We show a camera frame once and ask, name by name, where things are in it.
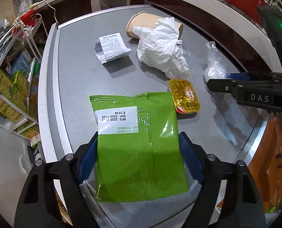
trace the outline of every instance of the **printed expiration date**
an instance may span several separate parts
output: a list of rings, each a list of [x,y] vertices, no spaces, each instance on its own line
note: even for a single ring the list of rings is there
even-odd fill
[[[104,121],[126,121],[125,112],[115,112],[114,115],[102,116],[102,122]]]

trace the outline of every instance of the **receipt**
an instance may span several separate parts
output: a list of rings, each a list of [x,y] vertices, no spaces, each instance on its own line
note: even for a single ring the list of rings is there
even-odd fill
[[[95,55],[102,64],[127,56],[130,52],[120,33],[99,37],[95,45]]]

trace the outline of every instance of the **blue gripper pad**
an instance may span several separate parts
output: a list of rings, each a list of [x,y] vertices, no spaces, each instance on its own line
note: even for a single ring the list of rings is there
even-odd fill
[[[96,135],[90,141],[91,145],[85,153],[83,159],[78,165],[78,176],[76,182],[80,185],[82,182],[89,178],[90,173],[97,161],[97,143],[98,136]],[[202,183],[205,176],[202,172],[204,168],[204,158],[206,153],[201,146],[193,144],[184,132],[179,134],[179,149],[193,179]]]
[[[179,134],[179,149],[193,179],[197,180],[200,184],[203,183],[205,180],[202,172],[205,164],[205,151],[201,146],[193,144],[185,132]]]
[[[234,79],[236,81],[250,81],[251,80],[251,78],[245,74],[229,74],[228,78]]]
[[[76,182],[80,185],[82,182],[89,178],[89,175],[94,168],[94,165],[97,161],[97,143],[98,143],[98,134],[91,141],[91,146],[85,153],[83,159],[78,165],[78,176]]]

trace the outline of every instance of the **screw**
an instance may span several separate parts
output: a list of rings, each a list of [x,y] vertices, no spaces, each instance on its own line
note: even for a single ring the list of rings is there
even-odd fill
[[[40,166],[42,163],[43,163],[43,160],[38,159],[35,164],[36,166]]]
[[[73,154],[67,154],[66,156],[65,156],[65,159],[66,160],[72,160],[74,158],[74,155]]]
[[[245,162],[243,160],[238,160],[237,163],[240,165],[240,166],[245,166]]]
[[[208,160],[210,160],[210,161],[214,161],[214,160],[216,159],[216,156],[213,155],[213,154],[208,154],[208,155],[207,155],[207,158],[208,158]]]

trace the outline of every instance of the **green snack bag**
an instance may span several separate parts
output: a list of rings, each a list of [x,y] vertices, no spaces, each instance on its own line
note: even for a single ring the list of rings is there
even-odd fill
[[[90,101],[98,124],[98,201],[136,202],[188,191],[170,92]]]

